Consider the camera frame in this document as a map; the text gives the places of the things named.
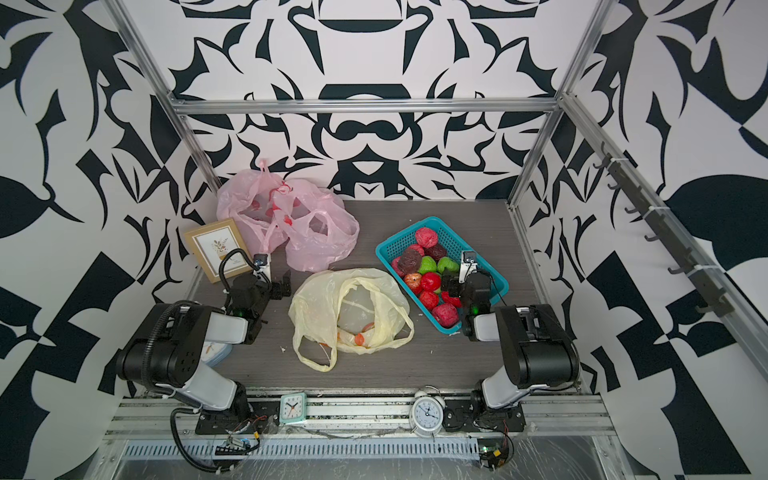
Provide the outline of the green fruit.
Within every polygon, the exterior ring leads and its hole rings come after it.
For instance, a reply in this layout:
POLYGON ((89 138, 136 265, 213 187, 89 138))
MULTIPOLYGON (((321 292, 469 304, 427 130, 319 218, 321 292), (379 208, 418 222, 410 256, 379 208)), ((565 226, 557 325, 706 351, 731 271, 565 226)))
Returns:
POLYGON ((446 272, 453 272, 457 273, 460 271, 460 264, 449 258, 448 256, 442 257, 437 262, 437 272, 441 275, 445 274, 446 272))

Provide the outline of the red cracked apple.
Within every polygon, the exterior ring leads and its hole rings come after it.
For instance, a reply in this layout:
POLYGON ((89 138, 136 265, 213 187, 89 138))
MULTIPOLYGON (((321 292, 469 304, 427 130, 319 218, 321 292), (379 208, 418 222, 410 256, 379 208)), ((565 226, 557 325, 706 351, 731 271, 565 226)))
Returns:
POLYGON ((419 301, 428 312, 431 312, 439 305, 440 297, 434 291, 422 291, 419 294, 419 301))

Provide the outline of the green apple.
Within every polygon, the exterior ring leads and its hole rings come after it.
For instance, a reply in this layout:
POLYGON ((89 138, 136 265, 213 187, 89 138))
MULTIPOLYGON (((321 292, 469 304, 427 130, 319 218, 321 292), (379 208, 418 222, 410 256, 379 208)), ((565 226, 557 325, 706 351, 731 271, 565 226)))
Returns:
POLYGON ((427 273, 436 273, 437 262, 433 260, 431 257, 425 255, 421 258, 421 263, 419 265, 417 272, 421 275, 425 275, 427 273))

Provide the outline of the teal plastic basket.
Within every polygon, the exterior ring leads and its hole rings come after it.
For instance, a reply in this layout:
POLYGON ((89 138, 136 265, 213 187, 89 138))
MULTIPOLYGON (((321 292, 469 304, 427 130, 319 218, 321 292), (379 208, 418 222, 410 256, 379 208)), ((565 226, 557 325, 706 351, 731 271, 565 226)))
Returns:
POLYGON ((508 282, 443 220, 394 234, 376 255, 439 332, 499 339, 494 307, 504 304, 508 282))

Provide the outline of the red cracked fruit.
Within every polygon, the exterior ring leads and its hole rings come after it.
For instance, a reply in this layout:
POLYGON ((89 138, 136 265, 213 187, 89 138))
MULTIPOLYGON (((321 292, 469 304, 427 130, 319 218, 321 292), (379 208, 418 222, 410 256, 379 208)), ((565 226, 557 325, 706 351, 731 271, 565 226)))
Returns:
POLYGON ((423 291, 422 287, 422 275, 418 272, 406 274, 403 277, 406 286, 411 292, 419 295, 423 291))

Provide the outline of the dark maroon fruit yellow bag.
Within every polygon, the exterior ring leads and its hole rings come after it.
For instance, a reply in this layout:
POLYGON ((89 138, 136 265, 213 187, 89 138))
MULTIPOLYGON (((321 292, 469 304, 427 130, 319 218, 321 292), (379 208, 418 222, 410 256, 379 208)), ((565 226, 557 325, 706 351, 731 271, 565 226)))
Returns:
POLYGON ((417 250, 408 248, 398 259, 398 269, 403 275, 417 273, 421 268, 423 255, 417 250))

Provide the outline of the large pink-red fruit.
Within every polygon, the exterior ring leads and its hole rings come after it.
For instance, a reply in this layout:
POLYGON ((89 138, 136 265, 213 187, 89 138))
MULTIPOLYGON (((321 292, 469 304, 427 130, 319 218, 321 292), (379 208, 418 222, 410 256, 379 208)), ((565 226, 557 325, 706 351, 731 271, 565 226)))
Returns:
POLYGON ((424 249, 432 248, 439 243, 437 232, 427 227, 418 229, 414 234, 414 238, 416 243, 424 249))

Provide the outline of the small pink-red fruit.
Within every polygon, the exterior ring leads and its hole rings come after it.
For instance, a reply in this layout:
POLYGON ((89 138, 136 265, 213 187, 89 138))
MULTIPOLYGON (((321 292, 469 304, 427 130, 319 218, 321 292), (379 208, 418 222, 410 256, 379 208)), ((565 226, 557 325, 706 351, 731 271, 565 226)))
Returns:
POLYGON ((403 277, 403 276, 405 275, 405 273, 404 273, 404 272, 402 271, 402 269, 400 268, 399 262, 400 262, 400 257, 396 257, 396 258, 394 258, 394 259, 392 260, 392 262, 391 262, 391 266, 392 266, 393 270, 395 271, 395 273, 396 273, 396 274, 397 274, 399 277, 403 277))

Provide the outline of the large pink plastic bag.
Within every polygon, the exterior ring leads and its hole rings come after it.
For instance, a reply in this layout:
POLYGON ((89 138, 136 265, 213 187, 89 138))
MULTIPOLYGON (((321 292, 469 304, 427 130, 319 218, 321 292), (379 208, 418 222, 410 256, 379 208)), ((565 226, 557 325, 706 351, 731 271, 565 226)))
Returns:
POLYGON ((218 190, 216 215, 233 220, 252 254, 271 254, 289 239, 297 183, 272 173, 265 161, 236 173, 218 190))

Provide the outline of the small pink plastic bag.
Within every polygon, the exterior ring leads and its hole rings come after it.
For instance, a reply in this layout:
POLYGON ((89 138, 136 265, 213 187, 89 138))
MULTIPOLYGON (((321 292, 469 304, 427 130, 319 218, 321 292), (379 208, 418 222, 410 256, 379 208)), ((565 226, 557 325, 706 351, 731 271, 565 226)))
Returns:
POLYGON ((289 180, 270 192, 270 201, 274 220, 287 237, 291 269, 324 271, 356 247, 359 222, 330 190, 304 179, 289 180))

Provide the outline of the yellow plastic bag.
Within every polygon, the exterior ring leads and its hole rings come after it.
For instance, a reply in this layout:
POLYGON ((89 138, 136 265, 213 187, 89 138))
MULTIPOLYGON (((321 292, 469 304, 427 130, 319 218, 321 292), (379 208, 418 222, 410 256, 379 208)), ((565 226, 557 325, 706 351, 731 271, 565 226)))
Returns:
POLYGON ((298 360, 322 373, 336 366, 341 352, 398 349, 415 336, 406 296, 390 274, 375 268, 311 275, 293 294, 288 315, 298 360))

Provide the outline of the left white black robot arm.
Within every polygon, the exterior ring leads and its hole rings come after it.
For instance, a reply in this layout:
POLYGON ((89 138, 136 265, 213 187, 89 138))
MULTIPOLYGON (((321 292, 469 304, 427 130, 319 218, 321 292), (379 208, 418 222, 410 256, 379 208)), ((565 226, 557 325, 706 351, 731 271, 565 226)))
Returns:
POLYGON ((269 302, 291 294, 289 271, 278 282, 268 282, 259 272, 236 277, 222 308, 191 300, 157 304, 118 353, 117 376, 175 397, 195 411, 244 420, 251 415, 245 387, 203 360, 204 345, 252 344, 269 302))

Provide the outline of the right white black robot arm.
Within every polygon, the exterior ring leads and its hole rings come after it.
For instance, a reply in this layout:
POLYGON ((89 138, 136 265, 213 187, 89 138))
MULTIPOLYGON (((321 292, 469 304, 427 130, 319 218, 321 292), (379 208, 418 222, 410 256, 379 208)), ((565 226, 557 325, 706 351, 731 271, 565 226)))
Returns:
POLYGON ((490 304, 493 278, 485 271, 449 273, 442 288, 461 305, 462 331, 476 342, 497 342, 502 366, 479 384, 484 407, 501 410, 535 391, 572 387, 579 377, 573 340, 548 304, 490 304))

